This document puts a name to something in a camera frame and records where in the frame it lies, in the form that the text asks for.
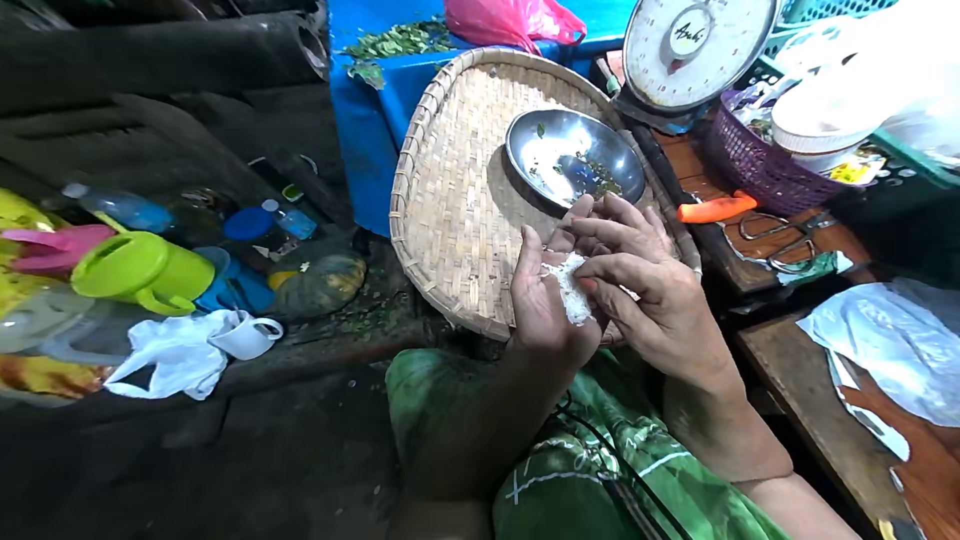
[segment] green patterned cloth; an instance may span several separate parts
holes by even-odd
[[[483,387],[493,369],[439,350],[397,355],[387,371],[387,391],[402,462],[409,462],[458,402]],[[787,538],[753,502],[670,436],[650,404],[631,388],[640,385],[613,355],[600,352],[570,386],[569,410],[607,437],[691,538]],[[587,428],[565,415],[551,418],[496,494],[496,538],[639,538],[630,514],[604,487],[609,479],[631,483],[629,473],[620,470]],[[680,538],[639,486],[634,492],[663,530]]]

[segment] woven bamboo tray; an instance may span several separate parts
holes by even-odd
[[[520,226],[530,225],[545,240],[558,221],[511,185],[504,137],[521,112],[558,105],[589,114],[628,139],[647,178],[637,205],[660,212],[675,257],[700,275],[693,239],[599,89],[540,57],[473,49],[447,64],[417,104],[396,164],[390,236],[404,271],[427,301],[450,322],[493,339],[506,341],[514,324],[510,280]],[[605,341],[618,337],[610,325]]]

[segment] pink plastic item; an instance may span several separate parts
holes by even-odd
[[[25,274],[67,275],[84,255],[100,242],[116,234],[106,225],[82,225],[43,233],[29,229],[10,229],[2,235],[26,244],[12,268]]]
[[[444,14],[450,32],[470,43],[515,45],[537,56],[534,39],[569,45],[587,36],[584,21],[555,0],[444,0]]]

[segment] small bottle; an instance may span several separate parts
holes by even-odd
[[[101,211],[137,231],[164,233],[174,224],[174,217],[166,208],[127,191],[67,184],[61,193],[77,199],[86,211]]]
[[[299,240],[309,239],[317,230],[317,223],[307,217],[305,213],[289,207],[281,208],[280,203],[273,199],[267,199],[260,207],[271,213],[276,223],[284,231]]]

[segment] purple plastic basket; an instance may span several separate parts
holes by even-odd
[[[720,96],[723,106],[707,141],[707,151],[731,180],[762,207],[784,217],[823,204],[843,190],[843,184],[800,167],[787,152],[763,142],[737,121],[730,109],[739,93],[728,90]]]

